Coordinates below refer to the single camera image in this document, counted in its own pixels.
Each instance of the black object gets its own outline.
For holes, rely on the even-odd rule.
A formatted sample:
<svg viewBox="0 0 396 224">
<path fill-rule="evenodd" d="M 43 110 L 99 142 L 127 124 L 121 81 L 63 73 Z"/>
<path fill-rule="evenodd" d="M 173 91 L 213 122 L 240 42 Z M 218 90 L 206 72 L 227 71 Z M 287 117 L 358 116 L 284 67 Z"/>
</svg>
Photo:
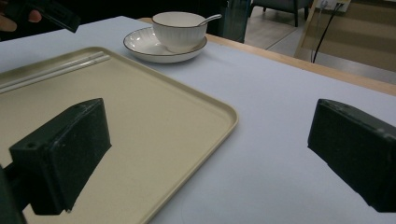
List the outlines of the black object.
<svg viewBox="0 0 396 224">
<path fill-rule="evenodd" d="M 378 212 L 396 212 L 396 128 L 319 99 L 308 147 Z"/>
<path fill-rule="evenodd" d="M 0 172 L 6 199 L 0 201 L 0 223 L 20 223 L 12 220 L 23 220 L 27 204 L 37 215 L 71 210 L 110 147 L 100 98 L 67 108 L 24 137 L 10 148 L 13 162 Z"/>
<path fill-rule="evenodd" d="M 73 33 L 79 27 L 80 17 L 52 0 L 10 0 L 4 13 L 10 19 L 20 22 L 28 20 L 32 9 L 38 10 L 49 21 Z"/>
</svg>

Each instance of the cable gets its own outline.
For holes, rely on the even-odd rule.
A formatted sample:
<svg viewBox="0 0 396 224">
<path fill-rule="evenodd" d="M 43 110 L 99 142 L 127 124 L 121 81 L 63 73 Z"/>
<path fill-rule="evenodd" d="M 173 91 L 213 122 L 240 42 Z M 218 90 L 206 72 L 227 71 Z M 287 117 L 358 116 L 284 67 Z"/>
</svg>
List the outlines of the cable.
<svg viewBox="0 0 396 224">
<path fill-rule="evenodd" d="M 317 19 L 317 27 L 315 29 L 315 39 L 314 41 L 312 41 L 312 47 L 311 47 L 311 62 L 313 61 L 313 56 L 314 56 L 314 46 L 315 43 L 317 42 L 318 39 L 318 30 L 319 30 L 319 23 L 320 23 L 320 18 L 321 18 L 321 12 L 324 8 L 326 8 L 326 6 L 328 5 L 328 1 L 327 0 L 322 0 L 320 2 L 320 9 L 319 9 L 319 14 L 318 14 L 318 19 Z"/>
<path fill-rule="evenodd" d="M 318 54 L 320 45 L 321 45 L 321 43 L 322 43 L 322 41 L 323 41 L 324 36 L 326 35 L 327 29 L 329 28 L 330 23 L 332 22 L 332 18 L 334 18 L 335 13 L 336 13 L 336 12 L 338 11 L 338 9 L 340 9 L 340 7 L 342 7 L 343 5 L 344 5 L 343 3 L 337 3 L 337 4 L 335 5 L 334 10 L 332 11 L 332 15 L 330 16 L 329 22 L 327 23 L 326 29 L 324 30 L 323 35 L 322 35 L 322 37 L 320 38 L 320 41 L 319 41 L 319 43 L 318 43 L 317 50 L 315 51 L 315 56 L 314 56 L 314 60 L 312 61 L 312 63 L 315 63 L 315 59 L 317 58 L 317 54 Z"/>
</svg>

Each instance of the black cable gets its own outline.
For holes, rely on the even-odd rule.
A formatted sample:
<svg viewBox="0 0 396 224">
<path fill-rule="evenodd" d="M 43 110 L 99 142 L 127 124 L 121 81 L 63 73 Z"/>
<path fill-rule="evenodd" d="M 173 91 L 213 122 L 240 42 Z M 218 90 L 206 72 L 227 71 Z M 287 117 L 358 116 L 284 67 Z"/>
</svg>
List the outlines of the black cable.
<svg viewBox="0 0 396 224">
<path fill-rule="evenodd" d="M 317 46 L 317 50 L 315 51 L 315 55 L 314 55 L 314 60 L 312 61 L 312 63 L 315 63 L 315 59 L 317 58 L 317 54 L 321 45 L 321 42 L 323 41 L 324 36 L 326 35 L 327 29 L 329 28 L 330 23 L 332 22 L 332 18 L 334 17 L 335 13 L 338 11 L 338 9 L 340 9 L 340 7 L 342 7 L 344 4 L 342 3 L 337 3 L 335 5 L 334 10 L 332 11 L 332 15 L 330 16 L 329 22 L 327 23 L 326 29 L 323 32 L 322 37 L 319 40 L 318 46 Z"/>
</svg>

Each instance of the table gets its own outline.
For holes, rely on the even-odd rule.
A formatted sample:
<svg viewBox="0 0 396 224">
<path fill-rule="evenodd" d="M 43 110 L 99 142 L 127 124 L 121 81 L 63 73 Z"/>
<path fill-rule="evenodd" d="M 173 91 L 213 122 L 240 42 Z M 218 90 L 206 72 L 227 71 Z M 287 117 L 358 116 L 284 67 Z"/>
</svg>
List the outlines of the table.
<svg viewBox="0 0 396 224">
<path fill-rule="evenodd" d="M 0 42 L 0 72 L 100 46 L 137 60 L 122 44 L 143 21 L 117 17 Z M 396 87 L 208 36 L 196 58 L 141 62 L 233 106 L 228 139 L 151 223 L 394 223 L 307 147 L 319 98 L 353 105 L 396 126 Z"/>
</svg>

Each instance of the finger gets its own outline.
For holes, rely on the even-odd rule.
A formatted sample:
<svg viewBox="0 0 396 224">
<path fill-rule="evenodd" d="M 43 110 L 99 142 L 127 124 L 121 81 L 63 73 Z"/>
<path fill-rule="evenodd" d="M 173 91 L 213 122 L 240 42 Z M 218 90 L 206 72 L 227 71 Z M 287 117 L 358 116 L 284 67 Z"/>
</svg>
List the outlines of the finger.
<svg viewBox="0 0 396 224">
<path fill-rule="evenodd" d="M 37 10 L 32 10 L 29 13 L 29 21 L 30 22 L 39 22 L 41 21 L 41 14 Z"/>
<path fill-rule="evenodd" d="M 17 29 L 17 23 L 4 16 L 0 16 L 0 31 L 12 32 Z"/>
</svg>

